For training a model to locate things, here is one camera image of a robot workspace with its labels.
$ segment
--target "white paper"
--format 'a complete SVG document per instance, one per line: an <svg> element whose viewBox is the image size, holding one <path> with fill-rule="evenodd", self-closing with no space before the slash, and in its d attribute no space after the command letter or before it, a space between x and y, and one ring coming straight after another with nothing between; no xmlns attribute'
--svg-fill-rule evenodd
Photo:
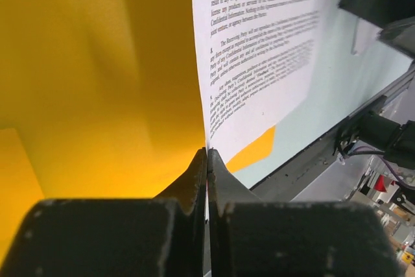
<svg viewBox="0 0 415 277"><path fill-rule="evenodd" d="M326 0L193 0L208 148L226 163L307 96Z"/></svg>
<svg viewBox="0 0 415 277"><path fill-rule="evenodd" d="M381 30L376 25L364 19L359 19L352 53L356 55L363 53L371 44L376 42Z"/></svg>

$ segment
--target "yellow wall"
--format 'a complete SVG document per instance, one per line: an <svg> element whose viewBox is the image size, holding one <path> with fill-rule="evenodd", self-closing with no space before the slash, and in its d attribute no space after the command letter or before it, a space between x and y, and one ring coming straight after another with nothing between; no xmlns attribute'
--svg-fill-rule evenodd
<svg viewBox="0 0 415 277"><path fill-rule="evenodd" d="M191 0L0 0L0 261L43 196L152 197L203 145Z"/></svg>

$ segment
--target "wire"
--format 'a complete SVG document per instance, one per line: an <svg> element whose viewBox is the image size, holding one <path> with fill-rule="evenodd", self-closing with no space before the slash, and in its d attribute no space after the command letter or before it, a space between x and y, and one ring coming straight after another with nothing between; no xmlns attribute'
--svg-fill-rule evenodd
<svg viewBox="0 0 415 277"><path fill-rule="evenodd" d="M379 152L377 150L375 150L373 147L370 146L361 146L361 147L357 147L353 152L351 152L350 154L348 154L348 157L351 156L357 156L357 155L368 155L366 154L362 154L362 152L371 152L371 155L377 156L384 164L385 166L388 168L388 170L392 173L392 175L396 178L396 182L400 185L402 185L403 187L407 188L407 189L411 189L413 191L415 191L415 186L411 186L409 184L407 184L406 182L402 181L401 177L396 173L396 171L394 170L394 168L391 166L391 164L386 161L385 159L383 159L383 157L381 157L381 155L384 155L383 152Z"/></svg>
<svg viewBox="0 0 415 277"><path fill-rule="evenodd" d="M351 152L347 156L352 157L352 156L360 156L360 155L383 156L385 155L385 153L381 151L362 151L362 152Z"/></svg>

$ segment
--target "light blue surface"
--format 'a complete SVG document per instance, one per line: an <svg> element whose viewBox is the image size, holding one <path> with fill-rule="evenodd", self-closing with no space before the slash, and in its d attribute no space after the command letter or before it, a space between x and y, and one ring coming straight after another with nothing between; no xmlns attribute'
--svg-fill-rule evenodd
<svg viewBox="0 0 415 277"><path fill-rule="evenodd" d="M358 18L331 0L308 98L277 126L271 155L236 177L252 187L404 74L412 60L377 42L353 56Z"/></svg>

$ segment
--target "purple cable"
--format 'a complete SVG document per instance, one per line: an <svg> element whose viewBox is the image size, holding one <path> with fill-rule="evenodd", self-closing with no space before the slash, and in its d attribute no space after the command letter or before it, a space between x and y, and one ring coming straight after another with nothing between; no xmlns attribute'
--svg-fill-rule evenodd
<svg viewBox="0 0 415 277"><path fill-rule="evenodd" d="M370 147L370 146L360 146L360 147L357 147L356 149L354 149L353 151L363 151L364 149L368 149L369 151L376 151L373 147ZM382 162L385 164L385 166L388 168L388 170L394 175L394 177L396 178L398 184L401 184L402 186L415 191L415 186L411 186L411 185L407 184L406 182L404 182L399 177L399 175L397 175L394 168L392 168L392 166L390 165L390 163L388 161L383 159L383 157L380 157L380 155L374 155L374 156L377 156L380 160L382 160Z"/></svg>

